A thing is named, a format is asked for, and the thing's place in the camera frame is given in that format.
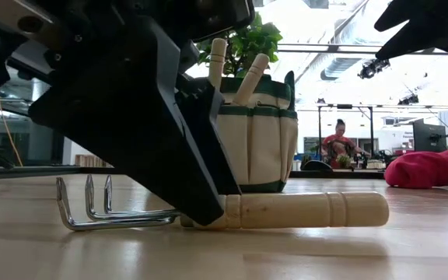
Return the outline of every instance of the woman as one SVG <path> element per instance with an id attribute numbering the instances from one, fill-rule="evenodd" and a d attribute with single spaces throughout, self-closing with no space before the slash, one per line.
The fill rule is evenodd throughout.
<path id="1" fill-rule="evenodd" d="M 363 149 L 359 148 L 352 140 L 343 136 L 345 133 L 345 122 L 338 119 L 335 127 L 335 133 L 326 137 L 321 146 L 321 152 L 323 156 L 327 156 L 329 164 L 333 168 L 340 168 L 337 162 L 339 156 L 353 156 L 352 151 L 364 153 L 368 156 L 370 154 Z"/>

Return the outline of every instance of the desk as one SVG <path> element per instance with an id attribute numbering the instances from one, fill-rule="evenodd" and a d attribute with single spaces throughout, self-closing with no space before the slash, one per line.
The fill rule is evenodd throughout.
<path id="1" fill-rule="evenodd" d="M 85 175 L 64 176 L 72 214 L 86 220 Z M 104 175 L 94 176 L 101 205 Z M 113 176 L 114 208 L 167 208 Z M 390 205 L 381 228 L 202 232 L 165 228 L 72 233 L 54 177 L 0 180 L 0 279 L 448 279 L 448 187 L 388 188 L 383 180 L 291 179 L 287 193 L 377 191 Z"/>

